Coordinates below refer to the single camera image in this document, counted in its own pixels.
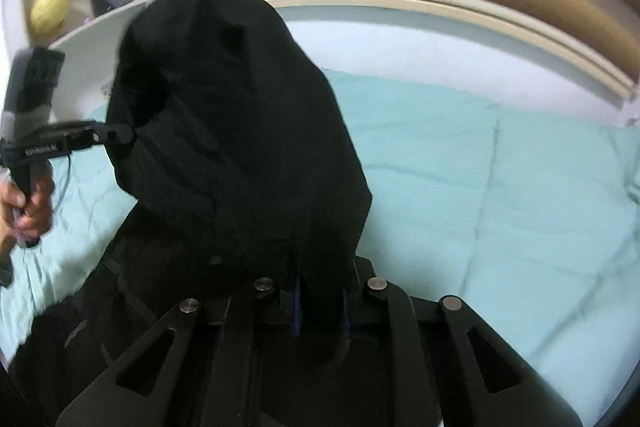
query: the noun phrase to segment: black metal frame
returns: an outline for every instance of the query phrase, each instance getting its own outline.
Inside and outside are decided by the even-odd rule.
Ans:
[[[248,282],[196,310],[176,305],[62,413],[57,427],[304,425],[292,417],[333,427],[436,427],[442,418],[447,427],[582,425],[461,299],[410,298],[386,282],[371,289],[367,282],[375,274],[362,258],[355,259],[353,275],[349,331],[338,333],[351,339],[344,361],[307,369],[305,351],[282,344],[314,343],[318,335],[331,342],[335,332],[325,340],[317,331],[294,339],[277,288],[260,291]],[[359,346],[367,346],[368,355],[351,362]],[[367,399],[357,385],[314,405],[313,397],[301,404],[277,390],[288,385],[322,394],[315,390],[340,386],[344,367],[369,374],[376,365],[380,379],[366,386],[379,388]],[[339,423],[347,410],[352,416]]]

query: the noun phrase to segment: shelf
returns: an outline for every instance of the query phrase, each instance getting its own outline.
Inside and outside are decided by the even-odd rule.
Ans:
[[[133,19],[133,17],[135,17],[137,13],[142,11],[142,9],[145,6],[146,6],[145,1],[133,1],[128,4],[125,4],[120,8],[111,10],[110,12],[107,12],[104,15],[101,15],[100,17],[92,20],[91,22],[88,22],[87,24],[84,24],[79,28],[76,28],[75,30],[69,32],[65,36],[60,37],[57,41],[53,42],[53,44],[50,45],[49,47],[52,50],[64,51],[63,48],[68,48],[69,45],[79,37],[82,37],[82,40],[85,40],[87,37],[97,32],[98,26],[114,25],[116,26],[116,30],[117,30],[118,29],[117,26],[119,26],[119,23],[121,23],[122,30],[124,30],[125,24],[129,20]]]

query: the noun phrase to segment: light blue blanket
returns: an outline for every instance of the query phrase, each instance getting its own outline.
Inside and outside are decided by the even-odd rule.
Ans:
[[[327,75],[374,197],[358,253],[412,295],[464,298],[593,425],[640,356],[640,130]],[[8,357],[133,204],[101,148],[74,155],[54,229],[0,294]]]

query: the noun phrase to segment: hand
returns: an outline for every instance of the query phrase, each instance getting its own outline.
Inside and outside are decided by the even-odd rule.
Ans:
[[[32,171],[34,191],[30,201],[25,201],[24,194],[9,181],[0,185],[0,262],[9,256],[18,236],[34,241],[51,228],[51,195],[55,186],[51,165],[46,162]],[[15,222],[13,208],[24,209]]]

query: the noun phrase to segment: black hood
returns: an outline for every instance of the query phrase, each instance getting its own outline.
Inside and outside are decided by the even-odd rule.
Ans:
[[[108,154],[123,190],[194,247],[338,313],[371,196],[335,96],[263,0],[156,0],[120,47]]]

